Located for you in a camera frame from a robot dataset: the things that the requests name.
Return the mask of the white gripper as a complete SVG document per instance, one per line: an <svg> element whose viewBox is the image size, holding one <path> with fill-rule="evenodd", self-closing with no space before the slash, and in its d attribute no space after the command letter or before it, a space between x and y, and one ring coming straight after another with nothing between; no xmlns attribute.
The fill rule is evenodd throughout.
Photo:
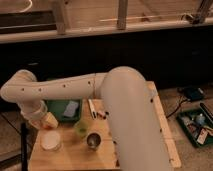
<svg viewBox="0 0 213 171"><path fill-rule="evenodd" d="M47 106L43 100L23 102L20 104L20 109L22 116L30 121L30 124L38 130L43 129L41 121L44 117L46 124L50 125L52 128L58 127L57 119L51 112L47 113Z"/></svg>

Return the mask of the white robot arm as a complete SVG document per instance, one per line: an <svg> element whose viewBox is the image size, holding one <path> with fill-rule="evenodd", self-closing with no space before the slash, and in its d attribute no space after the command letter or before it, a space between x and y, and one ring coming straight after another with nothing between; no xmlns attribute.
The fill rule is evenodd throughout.
<svg viewBox="0 0 213 171"><path fill-rule="evenodd" d="M0 97L29 120L42 115L46 100L100 98L122 171L174 171L147 81L131 67L43 82L20 70Z"/></svg>

